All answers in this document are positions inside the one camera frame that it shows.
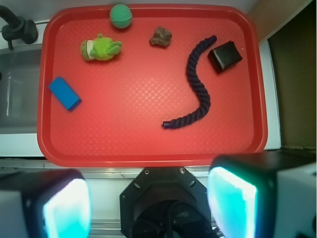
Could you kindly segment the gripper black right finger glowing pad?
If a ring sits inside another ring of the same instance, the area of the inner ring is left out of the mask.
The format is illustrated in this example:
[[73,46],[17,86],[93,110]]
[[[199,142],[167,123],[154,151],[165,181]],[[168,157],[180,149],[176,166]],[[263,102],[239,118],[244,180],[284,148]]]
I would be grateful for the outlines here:
[[314,238],[317,160],[307,151],[263,151],[216,157],[208,203],[227,238]]

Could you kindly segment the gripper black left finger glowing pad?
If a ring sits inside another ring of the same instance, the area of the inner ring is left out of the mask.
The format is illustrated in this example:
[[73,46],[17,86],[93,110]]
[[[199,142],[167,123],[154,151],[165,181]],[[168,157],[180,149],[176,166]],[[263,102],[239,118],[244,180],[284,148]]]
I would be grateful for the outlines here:
[[2,238],[86,238],[91,222],[91,190],[78,170],[1,175]]

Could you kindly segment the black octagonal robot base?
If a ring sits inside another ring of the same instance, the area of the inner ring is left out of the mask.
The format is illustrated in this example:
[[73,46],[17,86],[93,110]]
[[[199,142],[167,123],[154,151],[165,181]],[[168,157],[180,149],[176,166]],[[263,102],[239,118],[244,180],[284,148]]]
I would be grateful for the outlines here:
[[184,167],[144,168],[120,194],[127,238],[216,238],[207,189]]

